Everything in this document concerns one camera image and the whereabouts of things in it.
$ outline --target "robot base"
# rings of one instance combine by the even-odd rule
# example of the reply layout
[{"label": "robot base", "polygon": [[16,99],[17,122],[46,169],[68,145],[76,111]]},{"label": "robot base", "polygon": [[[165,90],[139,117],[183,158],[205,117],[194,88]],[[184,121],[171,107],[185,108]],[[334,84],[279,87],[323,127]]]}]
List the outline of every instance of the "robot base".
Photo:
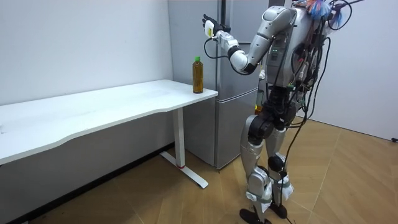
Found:
[{"label": "robot base", "polygon": [[287,218],[287,210],[283,205],[277,206],[274,202],[271,203],[271,206],[269,207],[272,211],[275,212],[279,216],[279,218]]},{"label": "robot base", "polygon": [[263,223],[259,220],[256,212],[251,212],[247,209],[241,209],[239,211],[239,216],[248,224],[272,224],[268,219]]}]

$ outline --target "desk tabletop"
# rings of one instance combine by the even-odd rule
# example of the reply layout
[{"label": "desk tabletop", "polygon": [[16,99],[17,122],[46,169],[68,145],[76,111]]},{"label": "desk tabletop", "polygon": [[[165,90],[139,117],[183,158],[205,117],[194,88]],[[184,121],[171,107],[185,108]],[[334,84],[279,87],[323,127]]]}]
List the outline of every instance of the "desk tabletop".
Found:
[{"label": "desk tabletop", "polygon": [[0,165],[73,138],[217,96],[170,80],[0,106]]}]

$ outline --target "plastic bottle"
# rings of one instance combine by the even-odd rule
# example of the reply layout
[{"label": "plastic bottle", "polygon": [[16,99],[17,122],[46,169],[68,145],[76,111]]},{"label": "plastic bottle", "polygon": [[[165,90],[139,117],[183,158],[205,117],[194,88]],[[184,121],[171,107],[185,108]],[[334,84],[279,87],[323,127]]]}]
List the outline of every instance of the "plastic bottle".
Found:
[{"label": "plastic bottle", "polygon": [[195,62],[192,64],[193,75],[193,93],[203,93],[203,64],[200,62],[200,57],[195,57]]}]

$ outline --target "refrigerator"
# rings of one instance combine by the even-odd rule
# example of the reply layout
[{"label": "refrigerator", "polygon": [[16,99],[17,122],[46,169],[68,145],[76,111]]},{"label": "refrigerator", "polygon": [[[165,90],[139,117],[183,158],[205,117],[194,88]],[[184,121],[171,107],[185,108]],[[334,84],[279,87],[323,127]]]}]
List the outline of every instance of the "refrigerator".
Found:
[{"label": "refrigerator", "polygon": [[[230,26],[231,34],[248,52],[268,5],[265,0],[169,1],[174,80],[192,84],[192,63],[200,56],[204,87],[218,91],[215,99],[183,109],[185,148],[217,169],[240,155],[243,125],[254,114],[260,67],[244,76],[234,72],[227,58],[208,58],[203,50],[207,38],[201,20],[206,14]],[[226,55],[213,41],[206,49],[211,56]]]}]

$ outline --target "wooden floor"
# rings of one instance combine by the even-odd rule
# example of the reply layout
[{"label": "wooden floor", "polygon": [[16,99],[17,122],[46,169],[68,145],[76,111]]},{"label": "wooden floor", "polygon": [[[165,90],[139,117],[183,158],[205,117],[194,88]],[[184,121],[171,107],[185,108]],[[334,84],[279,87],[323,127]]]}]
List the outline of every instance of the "wooden floor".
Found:
[{"label": "wooden floor", "polygon": [[[266,160],[263,150],[259,163]],[[187,165],[209,182],[206,189],[157,156],[31,223],[244,223],[239,210],[251,205],[241,160],[218,172],[187,153]],[[398,144],[309,121],[289,175],[295,192],[284,205],[296,224],[398,223]],[[273,224],[287,223],[267,213]]]}]

